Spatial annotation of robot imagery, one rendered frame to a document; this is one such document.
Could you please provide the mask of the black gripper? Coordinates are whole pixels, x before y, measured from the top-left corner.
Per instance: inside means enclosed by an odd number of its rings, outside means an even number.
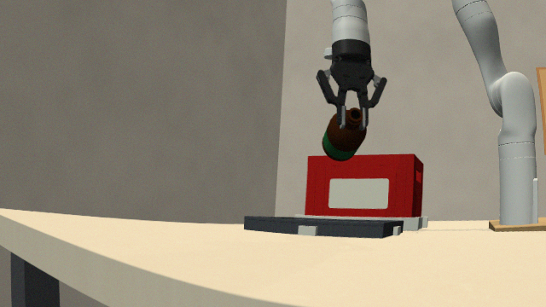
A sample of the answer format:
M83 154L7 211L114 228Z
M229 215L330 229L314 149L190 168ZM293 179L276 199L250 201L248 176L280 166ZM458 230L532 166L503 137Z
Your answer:
M338 97L329 84L330 75L339 86ZM368 98L367 85L374 81L375 92L371 100ZM371 49L368 43L356 39L341 39L332 44L332 65L328 70L317 72L317 81L328 104L337 108L337 125L340 129L346 127L346 93L348 90L357 92L363 120L359 130L365 130L369 124L369 108L378 104L387 79L375 75L371 66Z

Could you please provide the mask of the red crate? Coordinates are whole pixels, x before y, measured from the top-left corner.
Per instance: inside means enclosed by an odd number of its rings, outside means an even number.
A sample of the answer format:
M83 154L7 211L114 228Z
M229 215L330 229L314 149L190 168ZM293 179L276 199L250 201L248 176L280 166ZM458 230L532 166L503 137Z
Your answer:
M305 215L421 217L422 189L414 154L308 156Z

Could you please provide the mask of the brown bottle with green label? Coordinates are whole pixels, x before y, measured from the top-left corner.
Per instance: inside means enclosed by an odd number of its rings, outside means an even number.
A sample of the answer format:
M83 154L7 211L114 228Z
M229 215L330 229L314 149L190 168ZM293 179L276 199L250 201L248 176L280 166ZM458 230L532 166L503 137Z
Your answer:
M346 128L340 129L336 123L337 113L330 119L328 127L322 139L322 148L325 154L336 161L349 160L363 143L366 134L365 130L359 130L363 120L363 113L360 109L353 107L346 110Z

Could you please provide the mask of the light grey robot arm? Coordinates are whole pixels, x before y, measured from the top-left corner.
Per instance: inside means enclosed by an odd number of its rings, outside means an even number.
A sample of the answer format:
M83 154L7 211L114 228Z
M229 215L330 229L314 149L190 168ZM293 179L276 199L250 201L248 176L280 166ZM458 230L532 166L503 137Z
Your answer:
M538 223L538 179L535 149L537 117L531 83L504 66L497 22L486 0L451 0L462 30L479 64L494 112L502 118L498 134L501 225ZM330 0L332 44L341 39L368 43L363 0Z

